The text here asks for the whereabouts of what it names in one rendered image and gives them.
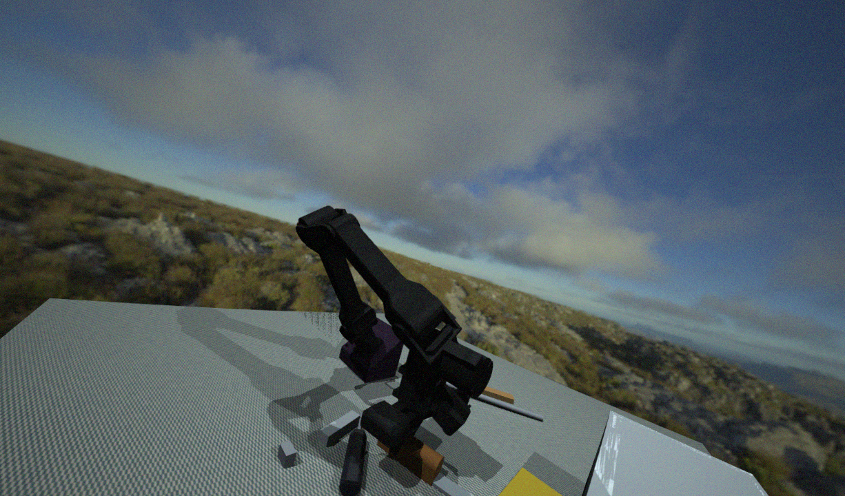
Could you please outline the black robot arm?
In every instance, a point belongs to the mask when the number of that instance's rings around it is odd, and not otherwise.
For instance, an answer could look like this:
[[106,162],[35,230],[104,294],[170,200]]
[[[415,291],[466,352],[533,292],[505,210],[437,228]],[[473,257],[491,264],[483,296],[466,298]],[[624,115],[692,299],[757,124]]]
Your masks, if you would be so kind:
[[[491,380],[491,358],[458,343],[462,329],[449,309],[425,286],[398,272],[346,209],[326,206],[298,218],[296,225],[299,238],[319,254],[338,296],[341,335],[365,358],[383,343],[372,329],[376,313],[360,300],[349,262],[383,301],[394,335],[409,348],[407,363],[441,377],[418,413],[425,417],[431,413],[442,431],[452,436],[469,418],[470,396],[479,397]],[[445,325],[439,331],[441,322]],[[457,389],[449,389],[447,382]]]

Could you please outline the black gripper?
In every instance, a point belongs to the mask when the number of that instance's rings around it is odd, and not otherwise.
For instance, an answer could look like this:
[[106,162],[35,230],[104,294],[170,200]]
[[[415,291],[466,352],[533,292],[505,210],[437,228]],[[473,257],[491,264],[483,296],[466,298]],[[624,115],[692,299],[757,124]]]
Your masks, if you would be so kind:
[[409,363],[400,365],[398,373],[403,375],[400,386],[392,389],[392,396],[398,401],[390,405],[387,401],[375,403],[363,411],[360,426],[397,455],[405,437],[418,430],[425,417],[418,413],[433,387],[440,385],[441,377],[436,373],[416,370]]

